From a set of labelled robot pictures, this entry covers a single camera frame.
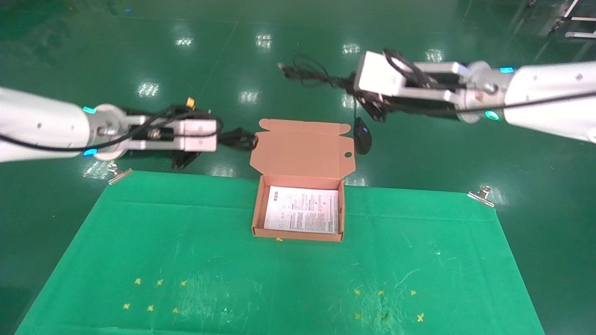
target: green mat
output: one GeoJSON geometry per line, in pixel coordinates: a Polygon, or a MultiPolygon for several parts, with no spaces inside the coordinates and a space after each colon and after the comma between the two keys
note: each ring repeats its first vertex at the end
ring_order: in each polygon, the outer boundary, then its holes
{"type": "Polygon", "coordinates": [[[251,234],[257,181],[109,186],[18,335],[543,334],[495,211],[346,187],[342,243],[251,234]]]}

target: black computer mouse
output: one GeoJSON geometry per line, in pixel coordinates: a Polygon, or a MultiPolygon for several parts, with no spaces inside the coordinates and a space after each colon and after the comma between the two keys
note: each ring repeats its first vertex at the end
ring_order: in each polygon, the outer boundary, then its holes
{"type": "Polygon", "coordinates": [[[364,120],[357,117],[354,120],[354,149],[357,154],[366,155],[373,145],[373,137],[364,120]]]}

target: open cardboard box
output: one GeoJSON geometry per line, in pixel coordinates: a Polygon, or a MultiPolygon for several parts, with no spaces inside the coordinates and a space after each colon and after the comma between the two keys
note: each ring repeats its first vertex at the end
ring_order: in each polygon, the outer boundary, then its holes
{"type": "Polygon", "coordinates": [[[254,207],[253,235],[273,238],[340,242],[344,234],[342,178],[356,170],[354,140],[341,136],[350,125],[325,122],[262,119],[258,144],[250,165],[262,176],[254,207]],[[265,229],[265,213],[271,186],[337,190],[337,234],[265,229]]]}

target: blue led light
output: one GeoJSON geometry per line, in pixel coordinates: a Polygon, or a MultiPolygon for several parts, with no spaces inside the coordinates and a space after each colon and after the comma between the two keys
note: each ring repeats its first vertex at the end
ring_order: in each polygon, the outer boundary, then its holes
{"type": "Polygon", "coordinates": [[[490,120],[494,120],[494,121],[498,121],[499,120],[499,116],[498,114],[496,114],[494,111],[492,110],[487,110],[485,112],[485,115],[487,118],[489,118],[490,120]]]}
{"type": "Polygon", "coordinates": [[[507,66],[507,67],[500,67],[499,71],[501,71],[501,73],[512,73],[513,71],[515,71],[515,69],[513,68],[513,66],[507,66]]]}
{"type": "Polygon", "coordinates": [[[94,154],[97,154],[96,148],[87,149],[83,152],[83,157],[93,157],[94,154]]]}
{"type": "Polygon", "coordinates": [[[83,111],[84,111],[85,113],[89,113],[89,114],[95,114],[95,108],[89,108],[89,107],[87,107],[87,106],[84,106],[84,107],[83,107],[83,111]]]}

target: box flap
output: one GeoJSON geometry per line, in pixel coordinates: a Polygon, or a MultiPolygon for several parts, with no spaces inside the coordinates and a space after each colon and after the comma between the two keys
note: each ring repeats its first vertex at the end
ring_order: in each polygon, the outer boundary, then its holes
{"type": "Polygon", "coordinates": [[[250,165],[264,175],[341,179],[356,170],[350,125],[262,119],[250,165]]]}
{"type": "Polygon", "coordinates": [[[292,120],[261,119],[259,126],[268,131],[316,132],[321,134],[341,135],[350,131],[345,123],[305,122],[292,120]]]}

